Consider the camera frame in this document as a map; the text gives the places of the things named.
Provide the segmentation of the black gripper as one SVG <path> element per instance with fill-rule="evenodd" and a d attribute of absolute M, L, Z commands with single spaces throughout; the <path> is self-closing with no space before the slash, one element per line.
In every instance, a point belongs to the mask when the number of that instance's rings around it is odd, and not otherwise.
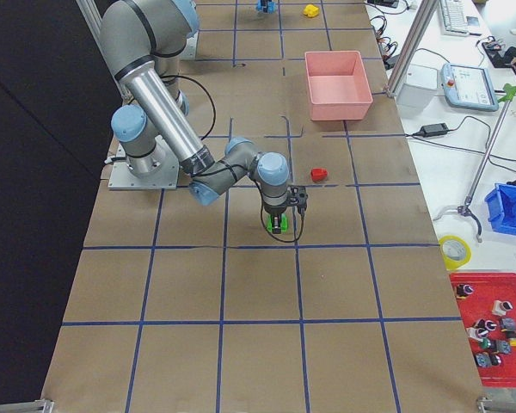
<path fill-rule="evenodd" d="M 288 220 L 285 214 L 286 206 L 265 205 L 268 214 L 267 227 L 287 227 Z"/>

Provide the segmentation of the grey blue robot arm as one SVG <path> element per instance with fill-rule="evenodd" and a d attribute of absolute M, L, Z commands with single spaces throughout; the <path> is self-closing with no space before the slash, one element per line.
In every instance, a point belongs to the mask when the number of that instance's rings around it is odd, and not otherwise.
<path fill-rule="evenodd" d="M 177 57 L 199 26 L 191 1 L 117 1 L 108 7 L 99 38 L 103 57 L 115 80 L 138 102 L 131 121 L 115 127 L 114 133 L 128 143 L 155 128 L 191 176 L 191 193 L 205 206 L 248 176 L 261 193 L 268 227 L 279 234 L 291 192 L 286 158 L 260 151 L 248 139 L 233 138 L 224 157 L 215 160 L 155 69 L 157 58 Z"/>

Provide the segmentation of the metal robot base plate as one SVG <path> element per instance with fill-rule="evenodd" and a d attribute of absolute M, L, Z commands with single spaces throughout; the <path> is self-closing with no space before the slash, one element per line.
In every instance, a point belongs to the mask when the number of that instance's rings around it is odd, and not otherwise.
<path fill-rule="evenodd" d="M 128 157 L 118 146 L 108 180 L 111 190 L 176 190 L 180 165 L 162 136 L 155 137 L 156 147 L 147 157 Z"/>

